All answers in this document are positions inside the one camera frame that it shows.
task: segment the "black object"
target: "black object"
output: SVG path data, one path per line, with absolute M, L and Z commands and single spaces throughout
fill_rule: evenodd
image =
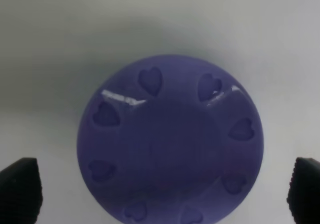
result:
M 0 172 L 0 224 L 35 224 L 42 202 L 35 158 L 22 158 Z
M 320 163 L 297 158 L 287 198 L 297 224 L 320 224 Z

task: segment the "embossed heart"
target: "embossed heart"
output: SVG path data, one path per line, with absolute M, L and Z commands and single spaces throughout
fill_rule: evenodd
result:
M 248 141 L 253 138 L 255 131 L 252 128 L 252 121 L 249 118 L 243 118 L 234 124 L 228 136 L 238 141 Z
M 206 73 L 198 82 L 198 98 L 201 102 L 211 100 L 221 92 L 221 89 L 221 80 Z
M 150 95 L 156 97 L 162 86 L 162 74 L 157 67 L 142 70 L 138 77 L 139 85 Z
M 120 124 L 120 117 L 111 104 L 103 102 L 93 115 L 93 121 L 102 127 L 117 126 Z
M 144 201 L 131 204 L 125 208 L 124 215 L 135 222 L 140 222 L 147 217 L 147 205 Z
M 243 175 L 233 174 L 222 177 L 222 184 L 225 190 L 231 195 L 242 192 L 242 188 L 247 184 L 247 179 Z
M 110 180 L 116 173 L 116 166 L 101 160 L 93 160 L 89 163 L 91 177 L 97 183 L 102 183 Z
M 199 224 L 203 219 L 204 217 L 199 210 L 186 206 L 183 209 L 180 224 Z

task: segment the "heart-shaped cavity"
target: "heart-shaped cavity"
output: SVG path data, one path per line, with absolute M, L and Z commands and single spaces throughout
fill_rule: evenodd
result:
M 201 102 L 211 100 L 221 92 L 221 89 L 221 80 L 206 73 L 201 76 L 198 83 L 198 98 Z
M 91 177 L 97 183 L 110 180 L 116 173 L 116 166 L 101 160 L 93 160 L 88 165 L 91 170 Z
M 253 138 L 255 131 L 252 128 L 252 121 L 249 118 L 243 118 L 234 124 L 228 136 L 238 141 L 248 141 Z
M 226 175 L 222 177 L 222 184 L 229 194 L 237 195 L 242 192 L 243 186 L 247 184 L 247 179 L 240 174 Z
M 125 208 L 124 215 L 135 222 L 141 222 L 147 217 L 147 205 L 144 201 L 131 204 Z
M 199 224 L 203 219 L 204 216 L 198 209 L 186 206 L 183 209 L 180 224 Z
M 162 86 L 162 74 L 157 67 L 142 70 L 138 77 L 139 85 L 150 95 L 157 97 Z
M 117 126 L 120 124 L 120 117 L 111 104 L 103 102 L 99 105 L 98 111 L 93 115 L 93 121 L 102 127 Z

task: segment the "purple dish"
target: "purple dish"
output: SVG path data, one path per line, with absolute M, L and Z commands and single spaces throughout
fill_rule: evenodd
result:
M 79 127 L 77 156 L 96 200 L 125 224 L 213 224 L 247 196 L 263 158 L 244 88 L 206 61 L 156 56 L 107 80 Z

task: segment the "table surface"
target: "table surface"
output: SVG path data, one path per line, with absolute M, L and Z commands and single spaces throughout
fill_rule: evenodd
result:
M 206 59 L 247 89 L 265 135 L 260 175 L 221 224 L 293 224 L 297 156 L 320 160 L 320 0 L 0 0 L 0 169 L 37 157 L 38 224 L 116 224 L 79 172 L 78 124 L 126 64 Z

